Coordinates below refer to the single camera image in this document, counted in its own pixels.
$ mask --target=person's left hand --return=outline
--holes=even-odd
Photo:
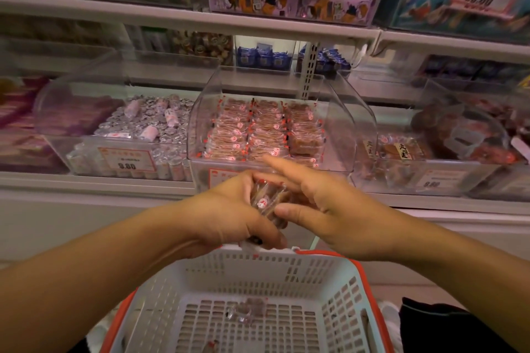
[[[252,186],[252,172],[245,171],[199,195],[153,208],[157,217],[177,224],[175,231],[185,235],[180,258],[201,256],[250,236],[260,238],[264,249],[286,248],[285,236],[251,207]]]

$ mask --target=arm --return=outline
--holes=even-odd
[[[507,343],[530,352],[530,262],[389,208],[345,180],[267,157],[312,206],[275,213],[303,226],[348,258],[400,263],[452,294]]]
[[[269,248],[284,247],[274,225],[247,203],[251,187],[251,175],[243,173],[0,271],[0,351],[66,352],[175,260],[250,235]]]

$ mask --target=person's right hand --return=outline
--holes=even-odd
[[[320,237],[336,252],[364,261],[407,259],[407,240],[425,221],[374,200],[346,179],[309,169],[292,161],[265,155],[274,173],[255,178],[287,184],[301,192],[309,204],[279,204],[275,214]]]

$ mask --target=shopping basket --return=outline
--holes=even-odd
[[[262,296],[266,315],[252,325],[227,312]],[[381,312],[359,263],[329,251],[225,245],[177,261],[121,305],[101,353],[391,353]]]

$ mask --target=white shelf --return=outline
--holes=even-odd
[[[385,48],[510,63],[530,62],[530,46],[390,30],[381,32],[373,55],[377,56]]]
[[[3,13],[43,15],[97,22],[190,29],[231,35],[275,37],[355,45],[375,42],[378,29],[299,22],[247,15],[202,13],[97,0],[0,0]]]
[[[118,179],[73,175],[39,175],[36,173],[0,172],[0,189],[101,194],[108,196],[151,197],[180,199],[195,195],[191,183],[163,180]],[[528,215],[530,202],[504,202],[459,197],[407,196],[398,194],[371,194],[381,202],[401,209],[430,211],[460,211]],[[415,216],[424,216],[414,212]]]

